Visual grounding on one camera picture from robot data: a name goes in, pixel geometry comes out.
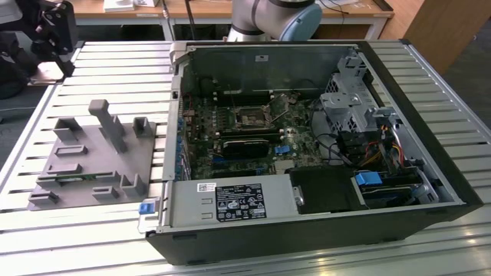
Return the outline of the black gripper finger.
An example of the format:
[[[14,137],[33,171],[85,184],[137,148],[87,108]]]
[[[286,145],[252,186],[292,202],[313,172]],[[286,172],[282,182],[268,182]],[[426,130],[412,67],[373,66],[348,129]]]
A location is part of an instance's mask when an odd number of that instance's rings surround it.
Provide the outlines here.
[[[71,53],[57,56],[57,66],[65,77],[70,77],[74,71],[74,65],[70,61]]]
[[[50,45],[45,40],[33,40],[30,52],[41,62],[51,61]]]

